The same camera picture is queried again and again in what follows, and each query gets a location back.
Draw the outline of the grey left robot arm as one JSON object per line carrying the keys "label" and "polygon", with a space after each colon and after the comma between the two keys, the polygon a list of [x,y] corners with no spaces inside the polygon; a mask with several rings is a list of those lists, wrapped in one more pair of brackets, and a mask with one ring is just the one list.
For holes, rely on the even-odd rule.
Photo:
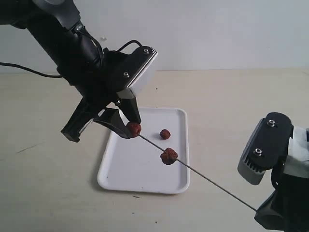
{"label": "grey left robot arm", "polygon": [[61,131],[68,140],[78,142],[90,122],[125,139],[139,134],[134,87],[153,57],[151,48],[139,45],[130,54],[102,48],[71,0],[3,0],[0,23],[27,29],[56,64],[58,76],[81,94]]}

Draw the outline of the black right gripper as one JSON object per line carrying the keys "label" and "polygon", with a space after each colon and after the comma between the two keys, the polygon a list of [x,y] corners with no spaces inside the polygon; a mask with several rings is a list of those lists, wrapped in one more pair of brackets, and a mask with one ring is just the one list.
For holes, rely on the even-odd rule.
{"label": "black right gripper", "polygon": [[309,130],[294,127],[271,174],[275,191],[257,209],[254,220],[266,230],[309,230]]}

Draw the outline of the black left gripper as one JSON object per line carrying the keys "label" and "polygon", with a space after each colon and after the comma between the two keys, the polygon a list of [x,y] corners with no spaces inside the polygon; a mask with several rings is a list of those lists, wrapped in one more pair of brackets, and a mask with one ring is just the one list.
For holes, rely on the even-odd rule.
{"label": "black left gripper", "polygon": [[92,121],[107,127],[121,138],[130,139],[131,133],[118,109],[108,108],[112,102],[119,102],[117,106],[129,122],[141,123],[136,97],[125,98],[106,88],[106,78],[127,54],[107,48],[104,51],[103,59],[96,49],[86,49],[71,53],[57,63],[57,71],[82,96],[61,131],[71,142],[78,142],[83,129]]}

